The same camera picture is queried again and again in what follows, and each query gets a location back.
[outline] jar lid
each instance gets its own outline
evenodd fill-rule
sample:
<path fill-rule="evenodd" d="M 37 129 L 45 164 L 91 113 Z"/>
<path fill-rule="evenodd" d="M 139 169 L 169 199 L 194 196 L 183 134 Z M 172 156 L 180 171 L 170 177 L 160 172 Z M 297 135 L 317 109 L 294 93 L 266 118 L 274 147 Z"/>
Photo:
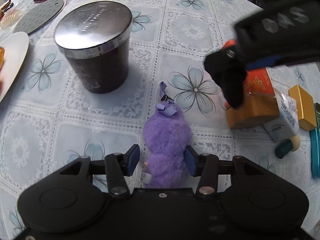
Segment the jar lid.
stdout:
<path fill-rule="evenodd" d="M 96 57 L 129 38 L 131 21 L 131 11 L 121 3 L 92 2 L 63 17 L 54 32 L 54 40 L 67 57 Z"/>

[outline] ribbon bow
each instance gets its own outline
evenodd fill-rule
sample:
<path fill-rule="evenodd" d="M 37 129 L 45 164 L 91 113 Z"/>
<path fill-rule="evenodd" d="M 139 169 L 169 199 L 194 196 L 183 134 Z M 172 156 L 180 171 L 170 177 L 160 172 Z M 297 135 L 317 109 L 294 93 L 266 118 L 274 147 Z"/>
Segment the ribbon bow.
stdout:
<path fill-rule="evenodd" d="M 163 104 L 157 104 L 156 105 L 156 109 L 164 114 L 166 117 L 172 116 L 173 114 L 175 114 L 177 112 L 176 106 L 174 104 L 174 100 L 172 98 L 170 98 L 165 92 L 165 88 L 167 87 L 167 85 L 162 81 L 160 83 L 160 100 L 161 102 L 168 102 L 169 105 L 165 106 Z"/>

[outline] gray coaster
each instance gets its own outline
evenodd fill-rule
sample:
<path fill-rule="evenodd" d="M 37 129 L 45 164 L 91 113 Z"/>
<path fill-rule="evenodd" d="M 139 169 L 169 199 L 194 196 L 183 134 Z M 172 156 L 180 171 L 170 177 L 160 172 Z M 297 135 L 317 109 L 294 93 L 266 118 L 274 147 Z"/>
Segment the gray coaster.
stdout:
<path fill-rule="evenodd" d="M 64 0 L 47 0 L 37 5 L 20 19 L 13 32 L 30 34 L 36 31 L 55 17 L 63 6 Z"/>

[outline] stuffed animal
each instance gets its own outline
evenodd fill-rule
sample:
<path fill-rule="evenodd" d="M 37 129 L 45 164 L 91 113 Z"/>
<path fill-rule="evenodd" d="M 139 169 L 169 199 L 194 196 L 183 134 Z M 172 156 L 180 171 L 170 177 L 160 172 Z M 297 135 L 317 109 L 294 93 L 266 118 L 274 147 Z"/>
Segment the stuffed animal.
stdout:
<path fill-rule="evenodd" d="M 184 150 L 190 144 L 192 132 L 180 107 L 174 104 L 160 84 L 160 98 L 154 115 L 145 123 L 143 138 L 150 150 L 145 166 L 151 178 L 149 188 L 180 187 L 186 171 Z"/>

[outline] tablecloth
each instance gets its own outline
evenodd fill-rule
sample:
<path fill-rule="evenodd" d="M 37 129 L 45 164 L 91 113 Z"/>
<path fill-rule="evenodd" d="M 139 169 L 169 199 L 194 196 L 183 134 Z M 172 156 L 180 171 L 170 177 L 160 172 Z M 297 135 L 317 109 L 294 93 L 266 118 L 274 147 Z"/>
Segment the tablecloth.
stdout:
<path fill-rule="evenodd" d="M 32 0 L 12 1 L 23 13 L 35 6 Z M 149 154 L 143 125 L 155 110 L 160 81 L 184 110 L 198 153 L 222 160 L 243 155 L 301 188 L 310 201 L 303 228 L 317 237 L 320 179 L 311 174 L 309 133 L 300 129 L 299 150 L 277 159 L 276 144 L 262 127 L 228 129 L 221 90 L 203 70 L 204 56 L 235 37 L 233 23 L 259 8 L 247 0 L 114 0 L 132 12 L 129 75 L 114 92 L 92 94 L 53 40 L 57 23 L 92 1 L 97 0 L 67 0 L 52 22 L 30 35 L 20 74 L 0 103 L 0 238 L 11 239 L 24 228 L 16 208 L 19 194 L 79 156 L 99 160 L 138 143 L 141 162 L 126 181 L 130 189 L 142 187 L 143 161 Z M 0 40 L 13 28 L 0 30 Z M 280 91 L 288 93 L 299 84 L 320 102 L 316 64 L 281 66 L 268 73 Z M 194 188 L 197 182 L 190 177 L 185 186 Z M 95 176 L 93 183 L 107 190 L 104 176 Z M 220 175 L 218 190 L 229 186 L 230 177 Z"/>

